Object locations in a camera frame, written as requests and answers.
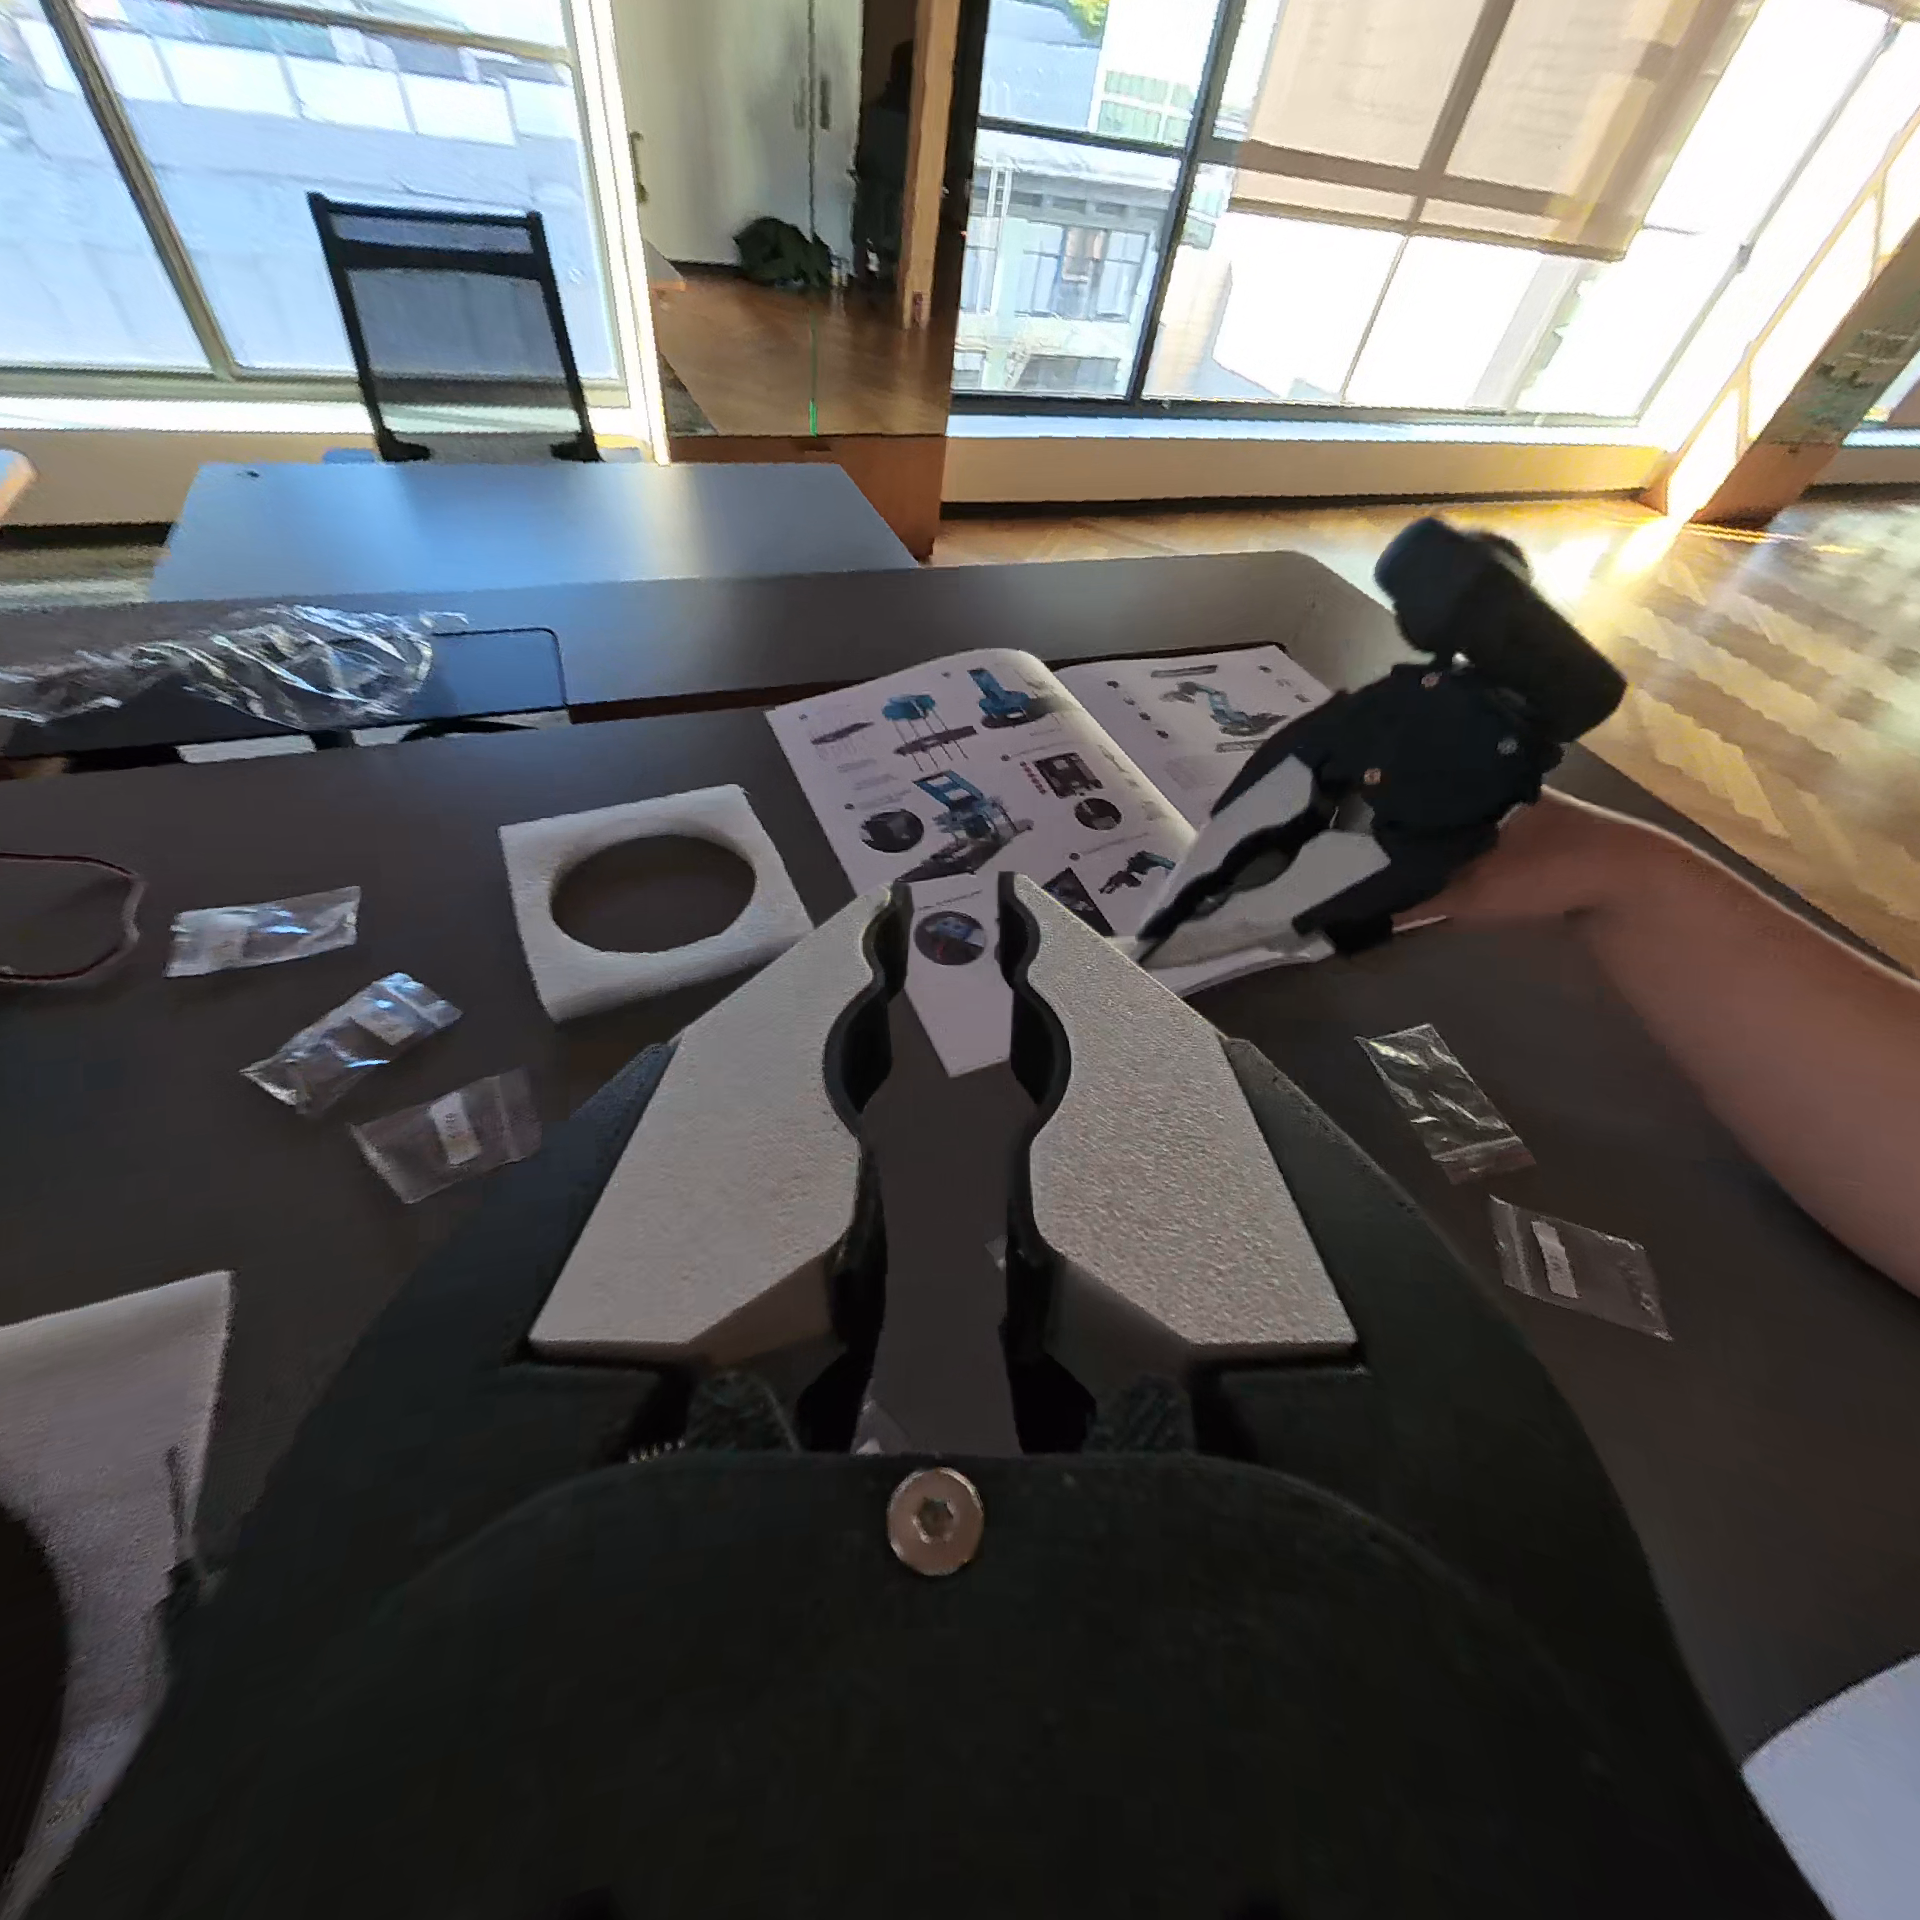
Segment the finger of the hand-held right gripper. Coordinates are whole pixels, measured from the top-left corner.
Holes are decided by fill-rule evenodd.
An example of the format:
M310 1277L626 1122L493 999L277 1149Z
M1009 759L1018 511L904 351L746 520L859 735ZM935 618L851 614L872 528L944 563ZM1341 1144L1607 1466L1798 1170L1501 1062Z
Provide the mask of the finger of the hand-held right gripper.
M1177 858L1141 927L1151 938L1174 933L1194 909L1222 904L1238 877L1278 875L1282 858L1297 854L1319 831L1337 829L1336 806L1317 791L1312 767L1297 754L1257 775L1234 797L1224 797L1201 834Z
M1297 920L1357 885L1389 872L1390 859L1373 831L1319 831L1297 854L1286 854L1274 877L1241 870L1225 901L1194 909L1174 933L1135 933L1135 959L1177 994L1282 966L1330 957L1327 933Z

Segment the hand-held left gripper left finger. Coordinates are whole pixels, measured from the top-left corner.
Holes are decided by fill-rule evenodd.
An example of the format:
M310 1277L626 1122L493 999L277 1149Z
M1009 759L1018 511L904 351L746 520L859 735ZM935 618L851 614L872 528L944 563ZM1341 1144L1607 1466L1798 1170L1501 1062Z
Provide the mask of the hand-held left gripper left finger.
M534 1328L543 1360L752 1374L854 1452L886 1315L862 1117L894 1066L899 888L857 896L667 1052Z

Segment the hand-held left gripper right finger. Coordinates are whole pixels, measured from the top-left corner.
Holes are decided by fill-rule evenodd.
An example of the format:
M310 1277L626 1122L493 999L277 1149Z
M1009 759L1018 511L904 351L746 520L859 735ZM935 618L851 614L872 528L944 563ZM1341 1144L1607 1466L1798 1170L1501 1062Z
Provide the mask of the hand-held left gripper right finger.
M1087 1445L1135 1382L1358 1357L1353 1318L1225 1038L1026 875L999 877L1011 1067L999 1341L1026 1453Z

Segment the instruction manual booklet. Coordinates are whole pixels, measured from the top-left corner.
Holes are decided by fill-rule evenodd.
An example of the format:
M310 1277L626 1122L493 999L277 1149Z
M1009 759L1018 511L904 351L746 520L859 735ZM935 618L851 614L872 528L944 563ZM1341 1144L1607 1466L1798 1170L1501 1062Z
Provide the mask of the instruction manual booklet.
M999 875L1137 935L1241 763L1329 695L1278 645L1063 671L999 647L769 719L854 887L911 888L905 994L962 1077L1011 1052Z

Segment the clear plastic bag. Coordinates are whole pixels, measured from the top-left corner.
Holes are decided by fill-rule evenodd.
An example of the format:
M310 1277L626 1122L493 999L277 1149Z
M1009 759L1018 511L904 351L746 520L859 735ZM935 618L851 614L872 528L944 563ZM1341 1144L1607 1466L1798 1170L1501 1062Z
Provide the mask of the clear plastic bag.
M283 730L393 722L424 690L438 645L461 632L470 620L450 610L240 607L183 631L7 663L3 717L54 727L177 690Z

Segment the black metal base plate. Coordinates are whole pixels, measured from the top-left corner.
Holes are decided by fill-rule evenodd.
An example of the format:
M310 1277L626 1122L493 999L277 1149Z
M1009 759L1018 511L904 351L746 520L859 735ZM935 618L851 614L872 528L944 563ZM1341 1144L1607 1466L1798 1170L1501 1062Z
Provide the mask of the black metal base plate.
M26 1856L64 1714L66 1618L32 1527L3 1512L3 1876Z

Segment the dark desk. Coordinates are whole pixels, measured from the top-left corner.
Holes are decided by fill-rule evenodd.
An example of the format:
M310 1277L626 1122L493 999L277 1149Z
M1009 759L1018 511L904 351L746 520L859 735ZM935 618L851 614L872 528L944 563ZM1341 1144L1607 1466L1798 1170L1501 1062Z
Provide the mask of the dark desk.
M233 1272L200 1546L227 1557L325 1381L495 1176L403 1205L346 1133L242 1066L374 975L407 970L464 1020L374 1077L382 1115L529 1069L546 1139L712 982L552 1023L497 831L742 784L808 912L851 901L762 717L976 645L1048 661L1277 643L1319 682L1395 653L1389 614L1297 555L814 574L430 595L478 628L553 632L568 695L615 719L371 752L5 784L5 850L145 872L142 940L103 982L5 992L5 1322ZM165 975L174 916L359 885L352 949ZM1755 1170L1557 927L1435 927L1250 975L1198 1008L1325 1103L1469 1256L1585 1422L1648 1552L1688 1663L1749 1752L1915 1652L1915 1299ZM1519 1125L1519 1207L1639 1243L1672 1339L1501 1283L1482 1191L1430 1163L1358 1038L1434 1023Z

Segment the person's right hand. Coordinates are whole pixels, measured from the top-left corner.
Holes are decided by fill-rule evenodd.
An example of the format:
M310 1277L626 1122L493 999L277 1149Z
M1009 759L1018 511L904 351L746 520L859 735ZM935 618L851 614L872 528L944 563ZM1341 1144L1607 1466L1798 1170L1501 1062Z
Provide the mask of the person's right hand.
M1395 930L1562 920L1592 912L1609 894L1618 824L1602 806L1549 791L1513 811L1496 846L1438 896L1400 912Z

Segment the white foam square with hole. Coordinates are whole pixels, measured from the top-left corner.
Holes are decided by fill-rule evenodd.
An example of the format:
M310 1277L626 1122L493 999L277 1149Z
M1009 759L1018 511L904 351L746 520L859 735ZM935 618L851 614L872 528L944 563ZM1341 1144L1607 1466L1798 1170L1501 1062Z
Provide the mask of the white foam square with hole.
M619 846L688 838L738 858L752 896L721 933L658 950L587 946L558 918L560 882ZM536 994L563 1023L762 966L813 933L784 859L737 784L595 806L498 829L521 956Z

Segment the window with beige blind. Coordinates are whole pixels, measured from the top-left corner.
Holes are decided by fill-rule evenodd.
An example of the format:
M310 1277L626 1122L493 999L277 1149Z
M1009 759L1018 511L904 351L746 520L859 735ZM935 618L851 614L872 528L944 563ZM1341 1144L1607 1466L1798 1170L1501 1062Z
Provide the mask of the window with beige blind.
M962 399L1672 442L1915 226L1915 5L990 5Z

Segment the white foam pouch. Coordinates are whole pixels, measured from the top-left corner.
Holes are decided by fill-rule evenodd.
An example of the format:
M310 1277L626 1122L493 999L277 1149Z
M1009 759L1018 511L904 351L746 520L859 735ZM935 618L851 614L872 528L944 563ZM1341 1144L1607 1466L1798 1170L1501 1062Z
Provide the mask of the white foam pouch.
M3 1332L3 1496L54 1579L54 1755L31 1788L5 1915L98 1815L169 1685L233 1322L216 1269Z

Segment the pale grey table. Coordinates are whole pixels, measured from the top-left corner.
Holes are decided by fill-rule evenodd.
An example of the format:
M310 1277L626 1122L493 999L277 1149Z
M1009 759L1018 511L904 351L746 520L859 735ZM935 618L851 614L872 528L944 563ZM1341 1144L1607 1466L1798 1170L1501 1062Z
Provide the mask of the pale grey table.
M913 568L833 464L209 464L161 604Z

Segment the dark green backpack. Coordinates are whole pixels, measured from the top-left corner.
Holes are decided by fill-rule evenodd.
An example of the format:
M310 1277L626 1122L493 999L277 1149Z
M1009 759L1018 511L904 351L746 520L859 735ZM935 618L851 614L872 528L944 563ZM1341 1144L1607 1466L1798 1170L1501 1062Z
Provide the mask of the dark green backpack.
M834 255L816 231L759 214L735 231L737 275L751 285L805 296L830 295Z

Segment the person's white shirt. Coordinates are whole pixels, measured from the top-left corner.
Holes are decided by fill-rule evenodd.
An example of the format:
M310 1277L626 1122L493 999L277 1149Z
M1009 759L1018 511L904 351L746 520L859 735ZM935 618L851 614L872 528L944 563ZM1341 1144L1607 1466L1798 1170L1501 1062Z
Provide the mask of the person's white shirt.
M1786 1725L1742 1773L1831 1915L1919 1915L1915 1656Z

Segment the dark office chair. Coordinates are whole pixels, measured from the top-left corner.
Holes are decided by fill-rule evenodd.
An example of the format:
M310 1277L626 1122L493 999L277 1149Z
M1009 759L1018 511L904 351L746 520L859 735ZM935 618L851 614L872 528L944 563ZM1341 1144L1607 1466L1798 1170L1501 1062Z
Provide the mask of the dark office chair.
M384 464L602 464L536 210L307 194Z

